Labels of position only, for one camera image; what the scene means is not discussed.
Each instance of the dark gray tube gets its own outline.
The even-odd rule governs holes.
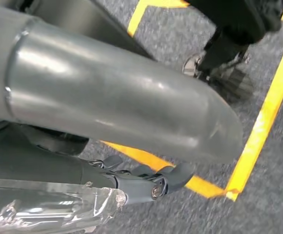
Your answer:
[[[242,135],[200,81],[3,8],[0,118],[188,161],[230,162]]]

